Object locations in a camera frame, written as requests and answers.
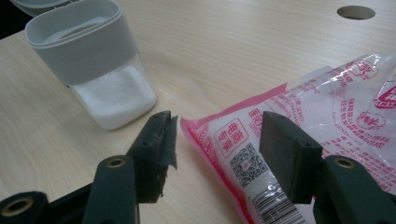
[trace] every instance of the white container lid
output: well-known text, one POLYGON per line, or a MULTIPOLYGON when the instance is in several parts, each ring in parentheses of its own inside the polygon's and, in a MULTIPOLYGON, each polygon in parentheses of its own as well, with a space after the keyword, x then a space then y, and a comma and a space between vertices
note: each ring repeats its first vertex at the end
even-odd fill
POLYGON ((31 19, 30 46, 65 85, 107 74, 137 53, 120 6, 111 0, 81 0, 31 19))
POLYGON ((10 0, 24 13, 36 17, 44 12, 62 7, 77 0, 10 0))

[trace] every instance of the qr code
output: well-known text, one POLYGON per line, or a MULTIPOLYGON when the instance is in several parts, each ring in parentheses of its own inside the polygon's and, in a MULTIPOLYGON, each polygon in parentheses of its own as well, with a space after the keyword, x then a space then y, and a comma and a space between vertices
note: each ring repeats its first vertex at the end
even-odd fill
POLYGON ((230 165, 242 188, 245 188, 257 176, 268 170, 264 160, 251 144, 238 152, 230 161, 230 165))

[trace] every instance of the plastic bag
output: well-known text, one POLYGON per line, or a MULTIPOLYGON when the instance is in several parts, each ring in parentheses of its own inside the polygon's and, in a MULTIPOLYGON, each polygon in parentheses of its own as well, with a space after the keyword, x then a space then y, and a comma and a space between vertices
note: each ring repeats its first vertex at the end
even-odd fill
POLYGON ((282 85, 180 126, 246 223, 314 222, 312 207, 293 205, 259 153, 262 112, 290 118, 324 147, 362 163, 396 194, 396 57, 363 56, 286 91, 282 85))

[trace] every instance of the light wood surface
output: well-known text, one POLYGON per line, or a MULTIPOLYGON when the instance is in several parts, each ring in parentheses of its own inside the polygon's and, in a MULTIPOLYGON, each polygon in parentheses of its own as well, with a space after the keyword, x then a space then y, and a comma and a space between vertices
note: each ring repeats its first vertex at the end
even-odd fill
MULTIPOLYGON (((148 117, 199 119, 325 65, 396 53, 396 2, 119 0, 158 102, 116 131, 101 130, 29 48, 24 32, 0 41, 0 200, 39 190, 51 201, 124 154, 148 117), (365 6, 370 20, 337 15, 365 6)), ((241 223, 226 192, 180 129, 178 169, 164 197, 141 204, 141 223, 241 223)))

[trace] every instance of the white powder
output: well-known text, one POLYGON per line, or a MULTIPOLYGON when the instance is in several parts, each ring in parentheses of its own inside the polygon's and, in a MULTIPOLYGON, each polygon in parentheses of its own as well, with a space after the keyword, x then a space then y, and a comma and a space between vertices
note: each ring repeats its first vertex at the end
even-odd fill
POLYGON ((111 130, 136 119, 156 102, 149 81, 132 65, 71 87, 103 129, 111 130))

